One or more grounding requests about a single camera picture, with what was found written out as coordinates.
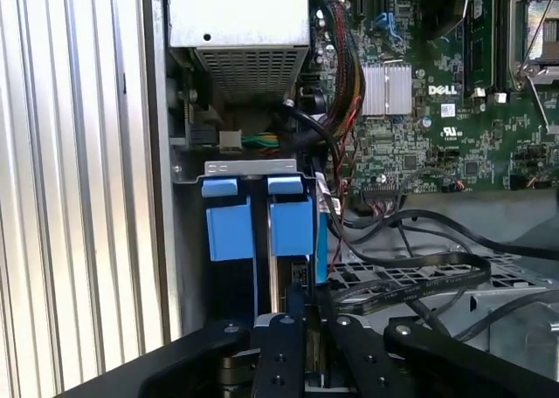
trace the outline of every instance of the label sticker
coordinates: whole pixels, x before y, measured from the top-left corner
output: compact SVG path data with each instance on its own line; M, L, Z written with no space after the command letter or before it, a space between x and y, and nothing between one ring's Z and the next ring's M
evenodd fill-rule
M441 104L440 105L440 117L456 117L456 105L455 104Z

